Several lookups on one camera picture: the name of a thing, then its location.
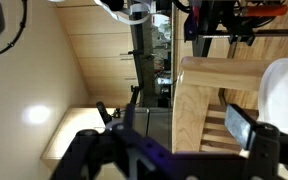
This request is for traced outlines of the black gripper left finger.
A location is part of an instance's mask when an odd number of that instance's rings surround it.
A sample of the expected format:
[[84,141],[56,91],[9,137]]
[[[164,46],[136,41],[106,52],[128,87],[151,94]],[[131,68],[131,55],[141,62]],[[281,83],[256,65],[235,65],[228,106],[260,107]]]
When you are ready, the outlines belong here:
[[129,103],[126,105],[123,123],[127,125],[128,127],[133,127],[133,122],[135,119],[135,105],[132,103]]

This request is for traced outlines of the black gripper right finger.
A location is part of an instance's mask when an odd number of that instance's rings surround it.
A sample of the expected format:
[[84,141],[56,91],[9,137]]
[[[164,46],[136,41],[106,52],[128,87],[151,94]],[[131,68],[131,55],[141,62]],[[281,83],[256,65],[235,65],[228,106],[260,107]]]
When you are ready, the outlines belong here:
[[252,145],[252,131],[257,122],[236,104],[228,104],[224,125],[240,147],[249,150]]

